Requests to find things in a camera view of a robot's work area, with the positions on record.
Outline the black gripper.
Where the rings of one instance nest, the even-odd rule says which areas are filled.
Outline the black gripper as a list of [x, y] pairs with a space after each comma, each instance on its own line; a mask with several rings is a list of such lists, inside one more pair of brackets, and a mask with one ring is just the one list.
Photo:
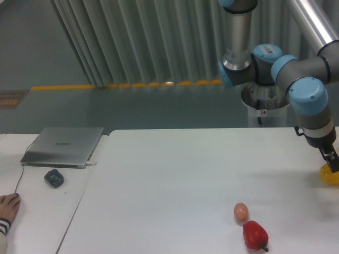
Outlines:
[[310, 146], [320, 150], [332, 173], [338, 172], [338, 154], [333, 147], [336, 131], [332, 120], [320, 129], [295, 126], [294, 130], [297, 136], [304, 136]]

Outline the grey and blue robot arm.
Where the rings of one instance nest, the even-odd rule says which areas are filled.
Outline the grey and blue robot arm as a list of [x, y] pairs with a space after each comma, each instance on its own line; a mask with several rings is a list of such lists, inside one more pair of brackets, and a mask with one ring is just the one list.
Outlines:
[[226, 12], [229, 28], [226, 53], [218, 65], [224, 84], [277, 85], [299, 121], [296, 134], [319, 149], [329, 169], [337, 172], [338, 154], [333, 146], [336, 131], [325, 85], [338, 81], [338, 33], [327, 15], [315, 1], [286, 1], [317, 55], [299, 60], [276, 49], [268, 53], [262, 45], [249, 51], [252, 11], [257, 1], [220, 1], [219, 5]]

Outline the striped sleeve forearm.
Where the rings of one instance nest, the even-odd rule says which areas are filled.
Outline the striped sleeve forearm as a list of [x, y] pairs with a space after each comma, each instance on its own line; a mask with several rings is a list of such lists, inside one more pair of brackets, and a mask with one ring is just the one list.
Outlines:
[[11, 227], [11, 222], [1, 218], [1, 254], [7, 253], [7, 233]]

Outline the person's hand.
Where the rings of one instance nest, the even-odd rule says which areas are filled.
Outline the person's hand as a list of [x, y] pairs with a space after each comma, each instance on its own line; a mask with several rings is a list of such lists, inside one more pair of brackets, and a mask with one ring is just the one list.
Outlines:
[[0, 216], [1, 219], [12, 223], [20, 207], [21, 198], [18, 193], [1, 196]]

